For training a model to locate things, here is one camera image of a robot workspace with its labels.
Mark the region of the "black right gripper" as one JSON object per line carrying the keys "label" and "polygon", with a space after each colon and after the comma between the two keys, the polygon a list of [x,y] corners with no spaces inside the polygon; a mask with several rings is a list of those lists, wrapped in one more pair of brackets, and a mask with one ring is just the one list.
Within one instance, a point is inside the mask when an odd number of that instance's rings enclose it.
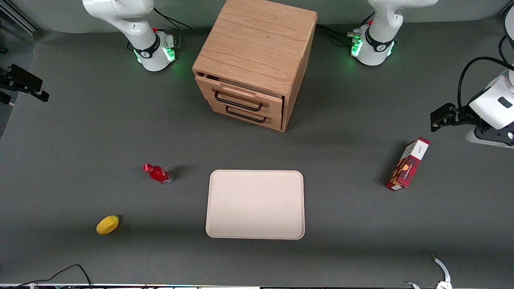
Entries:
{"label": "black right gripper", "polygon": [[21,88],[27,89],[24,91],[26,94],[30,94],[42,102],[48,102],[49,93],[42,90],[43,81],[21,68],[18,65],[11,64],[8,68],[0,69],[0,102],[2,104],[13,106],[11,104],[11,95],[8,95],[3,90],[15,91],[15,84]]}

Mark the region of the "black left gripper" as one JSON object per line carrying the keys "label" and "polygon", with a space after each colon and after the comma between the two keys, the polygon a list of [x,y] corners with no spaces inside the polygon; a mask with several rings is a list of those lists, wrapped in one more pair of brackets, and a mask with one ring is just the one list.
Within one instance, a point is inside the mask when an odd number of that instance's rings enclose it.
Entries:
{"label": "black left gripper", "polygon": [[[513,108],[501,109],[499,115],[479,116],[470,106],[461,108],[459,120],[475,126],[466,134],[468,141],[513,141]],[[430,115],[431,132],[435,133],[448,119],[455,120],[457,107],[444,104]]]}

